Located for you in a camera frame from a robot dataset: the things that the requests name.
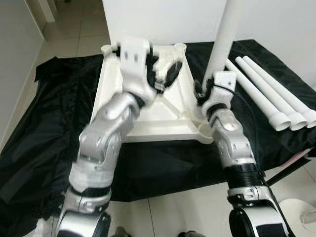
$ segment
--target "black cloth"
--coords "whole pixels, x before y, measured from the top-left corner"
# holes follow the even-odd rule
[[[186,57],[194,79],[202,79],[212,43],[187,44]],[[310,108],[315,92],[278,58],[253,40],[233,44],[231,59],[248,55]],[[89,122],[102,66],[102,55],[53,58],[37,68],[39,88],[0,157],[0,236],[21,236],[48,218],[62,204],[78,136]],[[252,106],[259,130],[258,162],[276,167],[297,151],[315,145],[316,129],[275,132]],[[250,113],[235,98],[234,114],[253,144]],[[132,201],[224,182],[215,144],[166,141],[123,144],[112,183],[112,200]]]

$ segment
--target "tiled floor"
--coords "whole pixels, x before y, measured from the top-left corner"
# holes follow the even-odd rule
[[[76,57],[100,53],[100,47],[109,44],[109,35],[100,0],[72,0],[58,2],[60,17],[46,26],[44,43],[37,63],[53,56]],[[29,89],[24,113],[36,93],[36,84]],[[299,198],[316,205],[316,160],[300,168],[272,186],[276,198]],[[269,170],[268,177],[280,171]],[[208,237],[230,237],[227,184],[217,184],[195,190],[134,201],[111,202],[110,234],[116,226],[124,226],[134,237],[176,237],[181,231],[196,230]],[[57,219],[50,220],[52,230]]]

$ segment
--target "black pole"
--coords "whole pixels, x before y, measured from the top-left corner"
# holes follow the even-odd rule
[[[267,181],[268,185],[271,186],[275,184],[276,182],[280,181],[290,173],[294,172],[295,170],[301,168],[304,164],[307,164],[310,162],[310,159],[307,159],[305,157],[299,158],[297,161],[295,161],[293,164],[291,164],[289,167],[285,168],[282,170],[279,174],[276,174],[273,176],[271,179]]]

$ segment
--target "white pipe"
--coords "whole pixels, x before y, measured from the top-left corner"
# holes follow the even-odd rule
[[[206,92],[207,80],[213,77],[218,71],[225,68],[226,59],[235,38],[239,20],[241,18],[244,0],[227,0],[222,20],[219,25],[215,43],[209,58],[203,78],[202,89]]]
[[[307,125],[307,120],[297,111],[295,111],[265,80],[262,79],[241,57],[235,61],[250,77],[253,83],[260,91],[275,105],[275,107],[286,114],[291,120],[290,129],[296,131]]]
[[[244,74],[229,60],[226,60],[226,67],[237,74],[237,81],[247,92],[251,99],[257,104],[261,111],[268,118],[269,123],[276,131],[281,131],[291,125],[290,119],[277,108],[258,90]]]
[[[296,111],[301,113],[307,120],[307,127],[316,126],[316,111],[307,107],[301,100],[288,91],[281,83],[274,79],[270,74],[263,70],[258,64],[248,56],[243,57],[244,61],[252,67],[274,90],[279,93]]]

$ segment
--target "white pvc pipe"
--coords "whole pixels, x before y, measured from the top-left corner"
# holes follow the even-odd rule
[[[300,112],[307,120],[307,127],[316,126],[316,111],[307,107],[300,99],[288,91],[281,83],[274,79],[270,74],[263,70],[258,64],[248,56],[243,57],[244,61],[252,67],[274,90],[279,93],[296,111]]]
[[[237,57],[235,61],[250,77],[253,83],[260,91],[275,105],[275,107],[286,114],[291,120],[290,129],[296,131],[307,125],[306,119],[297,111],[295,111],[265,80],[262,79],[241,57]]]
[[[213,77],[218,71],[225,68],[226,59],[237,32],[239,20],[241,18],[244,0],[227,0],[221,23],[218,28],[215,43],[209,58],[203,78],[202,89],[206,92],[207,80]]]
[[[265,114],[276,131],[284,130],[291,125],[290,119],[280,112],[229,59],[226,60],[226,67],[236,72],[238,83]]]

